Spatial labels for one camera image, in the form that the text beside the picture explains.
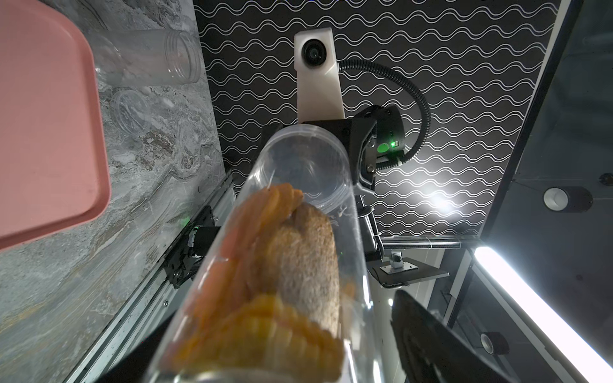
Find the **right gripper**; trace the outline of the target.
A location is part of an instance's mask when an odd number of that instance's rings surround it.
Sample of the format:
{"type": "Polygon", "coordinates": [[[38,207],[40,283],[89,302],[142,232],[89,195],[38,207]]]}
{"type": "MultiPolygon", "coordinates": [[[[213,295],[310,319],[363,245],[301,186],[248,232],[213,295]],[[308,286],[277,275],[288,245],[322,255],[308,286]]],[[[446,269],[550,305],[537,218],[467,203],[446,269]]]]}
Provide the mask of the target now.
{"type": "Polygon", "coordinates": [[[260,142],[260,184],[374,194],[378,173],[404,162],[403,135],[396,116],[268,126],[260,142]]]}

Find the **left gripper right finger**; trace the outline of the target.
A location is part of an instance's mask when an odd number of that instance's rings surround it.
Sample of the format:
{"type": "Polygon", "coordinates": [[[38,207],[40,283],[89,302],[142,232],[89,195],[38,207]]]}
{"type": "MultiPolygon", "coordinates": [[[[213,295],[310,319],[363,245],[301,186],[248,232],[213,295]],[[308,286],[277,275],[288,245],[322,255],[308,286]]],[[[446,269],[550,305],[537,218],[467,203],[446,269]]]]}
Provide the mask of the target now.
{"type": "Polygon", "coordinates": [[[404,290],[395,292],[391,326],[407,382],[512,381],[404,290]]]}

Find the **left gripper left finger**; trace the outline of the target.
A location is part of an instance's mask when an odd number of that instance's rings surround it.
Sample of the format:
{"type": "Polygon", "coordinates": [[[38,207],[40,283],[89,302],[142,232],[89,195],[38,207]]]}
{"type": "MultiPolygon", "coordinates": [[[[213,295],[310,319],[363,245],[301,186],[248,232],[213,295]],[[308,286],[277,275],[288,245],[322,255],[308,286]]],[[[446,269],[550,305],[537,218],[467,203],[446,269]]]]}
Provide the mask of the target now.
{"type": "Polygon", "coordinates": [[[172,322],[172,317],[162,322],[145,340],[130,354],[124,357],[109,372],[100,376],[96,383],[141,383],[145,379],[147,369],[153,360],[156,350],[161,344],[164,334],[172,322]]]}

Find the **clear jar lid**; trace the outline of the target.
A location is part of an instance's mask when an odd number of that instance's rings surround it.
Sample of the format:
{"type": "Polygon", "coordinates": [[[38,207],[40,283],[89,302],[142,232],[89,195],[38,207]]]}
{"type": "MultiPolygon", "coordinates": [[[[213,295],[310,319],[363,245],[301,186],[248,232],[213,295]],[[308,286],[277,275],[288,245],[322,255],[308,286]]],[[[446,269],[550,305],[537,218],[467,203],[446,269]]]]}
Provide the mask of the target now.
{"type": "Polygon", "coordinates": [[[110,110],[117,126],[133,137],[141,137],[151,128],[150,105],[135,90],[121,89],[113,94],[110,110]]]}

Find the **clear jar yellow cookies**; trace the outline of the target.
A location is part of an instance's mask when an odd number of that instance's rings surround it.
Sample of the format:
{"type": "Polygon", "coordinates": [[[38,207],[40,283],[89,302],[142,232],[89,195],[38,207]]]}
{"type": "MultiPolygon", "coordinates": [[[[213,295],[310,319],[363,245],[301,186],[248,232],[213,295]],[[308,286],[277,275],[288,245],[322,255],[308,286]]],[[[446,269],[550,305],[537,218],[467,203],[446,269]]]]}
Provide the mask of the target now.
{"type": "Polygon", "coordinates": [[[182,86],[201,77],[199,46],[185,31],[105,30],[86,38],[109,86],[182,86]]]}

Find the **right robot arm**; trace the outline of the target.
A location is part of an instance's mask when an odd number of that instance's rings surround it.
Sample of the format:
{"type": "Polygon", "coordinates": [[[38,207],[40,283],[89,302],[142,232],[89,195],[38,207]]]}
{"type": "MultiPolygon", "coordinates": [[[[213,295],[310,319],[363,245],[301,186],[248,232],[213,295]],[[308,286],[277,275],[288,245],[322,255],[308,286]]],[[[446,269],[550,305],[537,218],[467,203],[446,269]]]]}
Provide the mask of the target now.
{"type": "Polygon", "coordinates": [[[362,59],[337,61],[316,54],[295,61],[298,118],[263,129],[250,178],[260,186],[289,183],[311,199],[372,191],[378,172],[399,167],[424,145],[431,113],[424,94],[406,76],[362,59]],[[353,117],[343,111],[339,73],[358,71],[391,81],[409,94],[420,113],[418,138],[407,148],[398,107],[371,105],[353,117]]]}

